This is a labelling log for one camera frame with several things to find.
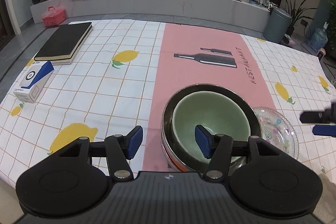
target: transparent plate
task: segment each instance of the transparent plate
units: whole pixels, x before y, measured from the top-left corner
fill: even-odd
[[[294,159],[299,157],[299,141],[290,122],[279,112],[268,107],[255,107],[262,137]]]

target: wall socket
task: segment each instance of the wall socket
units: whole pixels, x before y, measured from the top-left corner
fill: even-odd
[[[308,25],[308,22],[305,21],[304,19],[301,19],[300,24],[306,27]]]

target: pink storage case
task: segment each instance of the pink storage case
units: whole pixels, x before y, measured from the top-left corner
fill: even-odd
[[[42,14],[42,20],[44,26],[54,26],[60,25],[65,20],[65,9],[64,8],[54,8],[52,6],[48,7],[48,11]]]

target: black bottle illustration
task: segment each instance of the black bottle illustration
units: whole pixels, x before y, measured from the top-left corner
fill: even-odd
[[[224,55],[232,56],[232,52],[229,52],[229,51],[223,51],[223,50],[219,50],[219,49],[216,49],[216,48],[201,48],[201,50],[203,50],[203,51],[208,51],[208,52],[213,52],[213,53],[218,53],[218,54],[224,54]]]
[[[202,64],[237,68],[236,60],[231,57],[224,57],[212,54],[174,54],[174,57],[195,60]]]

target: trash can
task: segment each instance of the trash can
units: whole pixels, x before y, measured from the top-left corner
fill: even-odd
[[[274,7],[264,30],[266,40],[280,43],[292,17],[284,10]]]

